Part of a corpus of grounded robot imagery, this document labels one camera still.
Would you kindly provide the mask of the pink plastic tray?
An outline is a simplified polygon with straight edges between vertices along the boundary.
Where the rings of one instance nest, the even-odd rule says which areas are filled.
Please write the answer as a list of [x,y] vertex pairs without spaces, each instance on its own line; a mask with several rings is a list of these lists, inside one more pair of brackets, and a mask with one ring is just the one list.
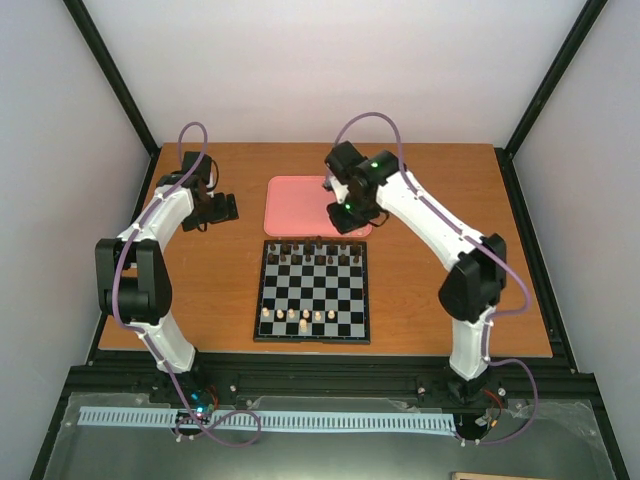
[[335,195],[323,188],[324,176],[275,176],[267,186],[264,231],[271,237],[353,237],[368,236],[367,225],[340,234],[332,225],[326,207]]

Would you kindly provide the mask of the black white chess board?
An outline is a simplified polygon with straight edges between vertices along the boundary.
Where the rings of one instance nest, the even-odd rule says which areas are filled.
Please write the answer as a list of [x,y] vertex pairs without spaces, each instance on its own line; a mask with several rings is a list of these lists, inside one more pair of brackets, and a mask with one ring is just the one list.
[[[290,253],[282,254],[287,241]],[[277,263],[268,264],[269,242],[276,243]],[[262,310],[270,310],[264,319]],[[288,319],[288,310],[295,318]],[[307,333],[299,330],[303,310],[310,318]],[[276,311],[285,313],[276,319]],[[336,318],[327,319],[329,310]],[[323,313],[321,322],[314,320]],[[256,342],[320,342],[338,344],[370,343],[367,243],[323,238],[266,240],[263,244],[256,316],[253,329]]]

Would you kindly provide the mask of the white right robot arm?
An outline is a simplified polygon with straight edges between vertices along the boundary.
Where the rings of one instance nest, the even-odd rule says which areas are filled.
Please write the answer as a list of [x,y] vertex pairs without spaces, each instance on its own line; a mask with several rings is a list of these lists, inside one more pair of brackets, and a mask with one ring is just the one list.
[[446,270],[438,300],[452,318],[447,390],[454,402],[470,404],[488,381],[490,317],[506,286],[504,239],[485,236],[460,221],[387,150],[368,158],[345,141],[332,147],[325,164],[324,187],[335,196],[327,213],[339,233],[357,230],[382,214],[393,215]]

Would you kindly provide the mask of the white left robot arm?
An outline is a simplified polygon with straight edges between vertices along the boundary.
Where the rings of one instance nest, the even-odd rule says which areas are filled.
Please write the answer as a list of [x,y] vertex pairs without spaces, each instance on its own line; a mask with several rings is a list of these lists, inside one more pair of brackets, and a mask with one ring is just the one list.
[[100,309],[144,343],[186,402],[201,400],[208,378],[193,368],[196,348],[171,313],[173,290],[164,250],[177,230],[205,232],[239,218],[235,196],[216,190],[219,169],[207,154],[188,151],[178,171],[164,175],[148,205],[115,238],[95,247]]

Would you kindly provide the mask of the black aluminium frame post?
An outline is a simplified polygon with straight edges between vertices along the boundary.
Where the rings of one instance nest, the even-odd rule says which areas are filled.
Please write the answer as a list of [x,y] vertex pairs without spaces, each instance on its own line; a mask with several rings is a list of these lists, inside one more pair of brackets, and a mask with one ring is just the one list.
[[149,155],[154,155],[159,147],[85,3],[81,0],[63,0],[63,4],[144,149]]

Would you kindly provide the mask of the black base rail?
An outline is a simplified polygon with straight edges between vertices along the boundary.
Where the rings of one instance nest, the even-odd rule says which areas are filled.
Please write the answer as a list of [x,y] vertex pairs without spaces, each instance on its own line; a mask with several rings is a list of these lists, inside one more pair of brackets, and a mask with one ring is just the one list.
[[[523,368],[498,367],[468,404],[449,393],[450,374],[443,357],[202,353],[196,373],[215,386],[221,404],[236,407],[263,396],[361,397],[471,412],[489,406],[487,391],[504,388],[512,401],[582,400],[603,409],[593,375],[577,373],[557,358],[529,359],[526,366],[534,375],[535,387]],[[142,393],[157,403],[179,402],[167,376],[142,351],[98,351],[89,364],[71,368],[60,404],[84,393]]]

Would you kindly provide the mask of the black right frame post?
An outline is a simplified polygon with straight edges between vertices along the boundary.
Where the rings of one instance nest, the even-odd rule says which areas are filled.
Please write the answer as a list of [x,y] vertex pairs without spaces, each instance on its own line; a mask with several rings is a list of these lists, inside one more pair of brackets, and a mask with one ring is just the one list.
[[540,117],[545,105],[559,85],[607,3],[607,0],[588,0],[584,2],[578,16],[565,36],[553,61],[504,147],[505,156],[509,161],[515,159],[518,151]]

